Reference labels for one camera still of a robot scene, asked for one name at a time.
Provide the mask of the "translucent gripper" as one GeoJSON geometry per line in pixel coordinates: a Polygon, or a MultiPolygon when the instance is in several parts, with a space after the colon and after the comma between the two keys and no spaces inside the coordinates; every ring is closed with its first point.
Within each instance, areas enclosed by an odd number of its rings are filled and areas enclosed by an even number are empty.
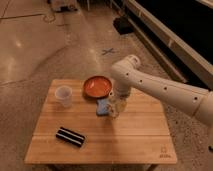
{"type": "Polygon", "coordinates": [[[118,100],[125,100],[126,101],[125,98],[119,98],[119,97],[115,96],[113,92],[111,92],[109,94],[109,96],[108,96],[108,111],[109,111],[110,116],[111,116],[111,112],[112,112],[112,105],[115,104],[118,100]]]}

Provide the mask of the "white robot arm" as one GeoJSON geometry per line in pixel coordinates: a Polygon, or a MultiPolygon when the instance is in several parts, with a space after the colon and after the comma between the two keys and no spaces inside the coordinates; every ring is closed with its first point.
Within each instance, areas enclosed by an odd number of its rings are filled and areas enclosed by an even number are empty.
{"type": "Polygon", "coordinates": [[[112,65],[110,74],[114,79],[115,96],[128,98],[135,88],[213,126],[213,91],[143,73],[138,70],[140,65],[135,55],[128,55],[112,65]]]}

